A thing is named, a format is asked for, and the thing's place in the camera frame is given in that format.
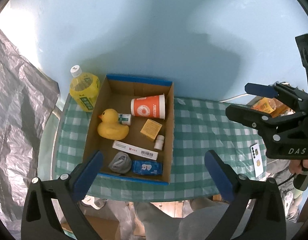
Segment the person's right hand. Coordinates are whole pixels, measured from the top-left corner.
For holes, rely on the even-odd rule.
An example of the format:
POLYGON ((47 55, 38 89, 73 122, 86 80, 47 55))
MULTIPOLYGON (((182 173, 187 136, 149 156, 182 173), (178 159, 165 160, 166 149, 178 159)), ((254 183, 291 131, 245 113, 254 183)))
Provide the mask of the person's right hand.
POLYGON ((291 160, 289 164, 289 171, 292 174, 300 174, 302 168, 308 169, 308 159, 306 160, 291 160))

